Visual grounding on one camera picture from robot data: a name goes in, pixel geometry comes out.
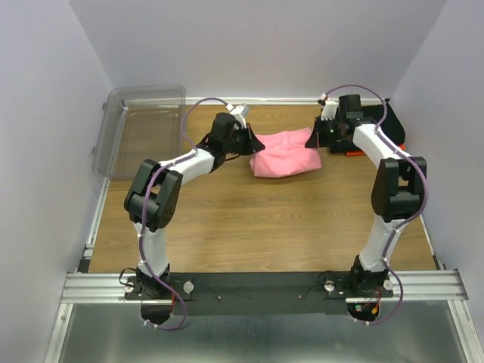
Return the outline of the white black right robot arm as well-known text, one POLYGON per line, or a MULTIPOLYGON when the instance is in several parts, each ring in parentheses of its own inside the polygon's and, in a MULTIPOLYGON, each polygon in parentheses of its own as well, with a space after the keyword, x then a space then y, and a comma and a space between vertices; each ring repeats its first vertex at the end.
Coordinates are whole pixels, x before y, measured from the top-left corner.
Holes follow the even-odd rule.
POLYGON ((326 274, 326 283, 345 296, 365 296, 383 287, 389 261, 400 235, 427 204, 427 162, 397 146, 381 124, 364 115, 358 94, 332 101, 322 95, 321 115, 305 146, 330 147, 347 140, 376 166, 371 192, 374 223, 363 250, 348 272, 326 274))

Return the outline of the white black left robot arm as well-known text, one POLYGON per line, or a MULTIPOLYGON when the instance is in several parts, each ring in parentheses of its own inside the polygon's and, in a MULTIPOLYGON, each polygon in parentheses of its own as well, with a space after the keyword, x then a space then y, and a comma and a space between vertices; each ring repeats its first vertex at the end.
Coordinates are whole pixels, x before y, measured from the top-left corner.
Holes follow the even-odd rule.
POLYGON ((175 214, 182 186, 216 171, 231 155, 250 156, 265 149, 246 121, 246 114, 245 105, 217 113, 210 132, 194 149, 175 159, 147 159, 140 165, 124 209, 138 235, 136 284, 150 298, 158 299, 172 289, 166 227, 175 214))

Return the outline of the pink t shirt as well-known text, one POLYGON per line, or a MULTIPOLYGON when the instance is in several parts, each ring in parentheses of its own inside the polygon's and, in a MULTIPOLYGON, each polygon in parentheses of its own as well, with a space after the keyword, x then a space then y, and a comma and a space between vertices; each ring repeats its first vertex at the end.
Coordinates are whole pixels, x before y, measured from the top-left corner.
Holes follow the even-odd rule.
POLYGON ((312 134, 310 128, 256 135, 264 144, 250 159, 250 167, 258 178, 284 178, 321 168, 321 158, 314 148, 306 148, 312 134))

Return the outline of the clear plastic bin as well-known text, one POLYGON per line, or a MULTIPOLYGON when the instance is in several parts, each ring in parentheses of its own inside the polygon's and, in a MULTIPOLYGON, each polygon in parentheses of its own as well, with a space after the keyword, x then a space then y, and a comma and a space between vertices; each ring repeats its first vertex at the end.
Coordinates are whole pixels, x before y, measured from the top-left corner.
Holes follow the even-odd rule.
POLYGON ((115 88, 103 110, 94 147, 94 174, 110 180, 130 180, 144 160, 171 160, 183 153, 183 86, 115 88))

